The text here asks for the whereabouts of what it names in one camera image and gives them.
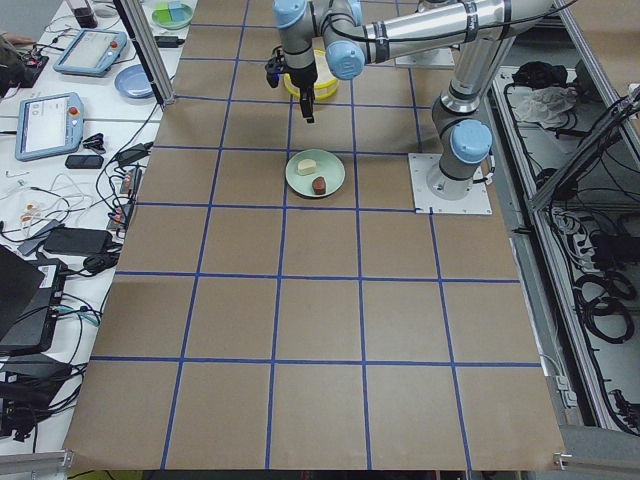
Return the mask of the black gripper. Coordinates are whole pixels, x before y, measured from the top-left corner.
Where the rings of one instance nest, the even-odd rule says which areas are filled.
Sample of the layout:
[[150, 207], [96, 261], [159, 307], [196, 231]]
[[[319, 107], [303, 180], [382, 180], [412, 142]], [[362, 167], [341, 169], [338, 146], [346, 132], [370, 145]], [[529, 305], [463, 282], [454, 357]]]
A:
[[300, 89], [299, 105], [302, 116], [308, 124], [315, 122], [314, 118], [314, 84], [317, 81], [318, 73], [315, 63], [311, 63], [303, 68], [291, 68], [289, 72], [292, 84]]

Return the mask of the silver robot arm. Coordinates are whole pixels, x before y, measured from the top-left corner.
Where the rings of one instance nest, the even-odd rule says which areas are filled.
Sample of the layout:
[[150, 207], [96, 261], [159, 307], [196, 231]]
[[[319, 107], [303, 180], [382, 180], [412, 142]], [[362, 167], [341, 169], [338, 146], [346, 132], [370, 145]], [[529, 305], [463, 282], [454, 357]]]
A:
[[451, 180], [468, 180], [488, 156], [493, 141], [470, 143], [490, 130], [476, 111], [501, 54], [518, 32], [525, 8], [516, 1], [427, 1], [411, 15], [364, 23], [357, 1], [276, 1], [272, 6], [280, 44], [265, 66], [266, 80], [277, 87], [288, 76], [299, 92], [307, 122], [314, 120], [318, 80], [313, 43], [322, 40], [332, 75], [352, 80], [365, 66], [397, 58], [459, 47], [448, 87], [432, 107], [442, 145], [439, 170]]

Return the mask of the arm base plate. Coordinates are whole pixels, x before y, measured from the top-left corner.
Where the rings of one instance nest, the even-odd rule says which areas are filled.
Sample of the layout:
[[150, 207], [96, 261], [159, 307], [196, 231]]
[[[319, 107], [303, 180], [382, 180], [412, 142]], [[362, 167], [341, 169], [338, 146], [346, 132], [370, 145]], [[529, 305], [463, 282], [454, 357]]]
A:
[[478, 167], [467, 180], [452, 180], [440, 169], [440, 154], [410, 153], [409, 172], [418, 214], [475, 215], [493, 214], [488, 181]]
[[455, 62], [451, 49], [446, 47], [397, 57], [395, 66], [408, 69], [453, 70]]

